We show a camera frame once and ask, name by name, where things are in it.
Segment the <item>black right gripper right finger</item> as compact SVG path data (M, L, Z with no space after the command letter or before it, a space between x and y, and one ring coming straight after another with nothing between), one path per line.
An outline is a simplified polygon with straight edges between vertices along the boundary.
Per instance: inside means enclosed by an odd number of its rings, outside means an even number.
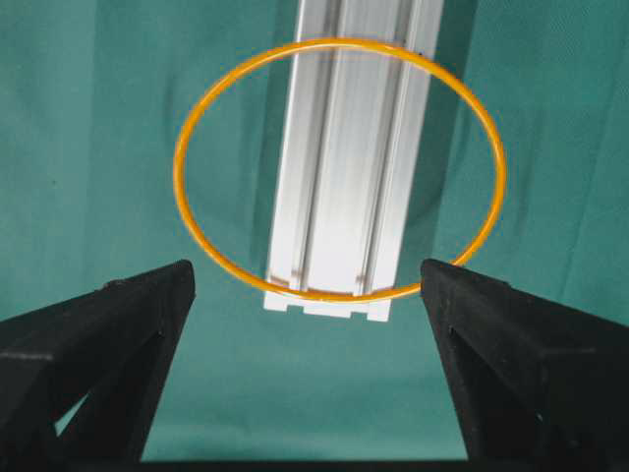
M533 471L628 467L628 329L438 260L422 298L467 455Z

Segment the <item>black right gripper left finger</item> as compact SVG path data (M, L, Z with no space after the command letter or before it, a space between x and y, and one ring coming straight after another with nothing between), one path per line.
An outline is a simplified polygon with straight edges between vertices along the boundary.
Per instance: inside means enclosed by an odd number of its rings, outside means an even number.
M2 470L139 462L195 295L180 260L2 321Z

